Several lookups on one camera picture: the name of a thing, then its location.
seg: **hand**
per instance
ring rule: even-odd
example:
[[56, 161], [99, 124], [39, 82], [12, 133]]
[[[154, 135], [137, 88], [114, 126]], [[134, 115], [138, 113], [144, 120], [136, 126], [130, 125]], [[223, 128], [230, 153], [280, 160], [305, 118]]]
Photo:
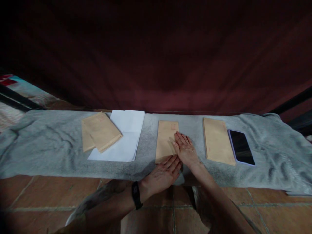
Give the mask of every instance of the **hand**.
[[175, 133], [175, 142], [173, 142], [175, 152], [178, 154], [180, 160], [192, 170], [194, 165], [200, 164], [196, 150], [191, 139], [179, 132]]
[[150, 197], [166, 190], [179, 177], [181, 167], [182, 162], [177, 155], [169, 156], [164, 162], [158, 164], [148, 176], [140, 181], [140, 191], [141, 188], [145, 189], [148, 197]]

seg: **tile floor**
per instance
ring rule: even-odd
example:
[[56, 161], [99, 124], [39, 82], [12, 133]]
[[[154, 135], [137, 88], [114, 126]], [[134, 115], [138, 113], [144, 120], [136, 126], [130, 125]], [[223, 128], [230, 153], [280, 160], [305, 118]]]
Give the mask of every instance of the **tile floor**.
[[[18, 175], [0, 180], [0, 202], [16, 233], [46, 233], [47, 229], [52, 232], [65, 224], [86, 196], [108, 181]], [[223, 189], [262, 233], [312, 233], [312, 198], [288, 197], [270, 189]], [[127, 218], [131, 222], [124, 233], [208, 232], [180, 186], [151, 197], [141, 210], [131, 212]]]

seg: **phone screen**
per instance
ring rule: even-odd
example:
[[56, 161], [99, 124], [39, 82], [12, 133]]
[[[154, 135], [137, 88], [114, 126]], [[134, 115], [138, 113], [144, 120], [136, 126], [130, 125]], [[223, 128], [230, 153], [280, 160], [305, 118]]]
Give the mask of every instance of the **phone screen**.
[[255, 165], [245, 134], [230, 130], [236, 159], [240, 162]]

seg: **kraft paper envelope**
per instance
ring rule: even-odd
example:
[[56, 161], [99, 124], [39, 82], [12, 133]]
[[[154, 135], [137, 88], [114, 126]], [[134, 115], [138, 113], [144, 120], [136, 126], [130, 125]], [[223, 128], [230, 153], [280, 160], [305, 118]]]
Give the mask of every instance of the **kraft paper envelope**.
[[100, 153], [118, 141], [122, 134], [104, 113], [98, 113], [82, 120]]
[[230, 138], [224, 121], [204, 118], [207, 159], [236, 165]]
[[167, 156], [175, 155], [172, 143], [175, 141], [175, 132], [179, 131], [178, 121], [159, 121], [155, 163], [161, 163]]
[[83, 152], [87, 152], [88, 150], [94, 149], [95, 144], [92, 140], [91, 135], [87, 131], [84, 123], [81, 121], [81, 131], [82, 131], [82, 149]]

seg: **white paper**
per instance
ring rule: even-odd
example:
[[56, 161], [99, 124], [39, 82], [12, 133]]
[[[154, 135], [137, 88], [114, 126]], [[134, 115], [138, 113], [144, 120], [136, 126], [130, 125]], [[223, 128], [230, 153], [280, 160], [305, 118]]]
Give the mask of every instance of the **white paper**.
[[111, 121], [123, 137], [103, 153], [93, 149], [88, 160], [130, 162], [135, 159], [144, 120], [144, 111], [113, 110]]

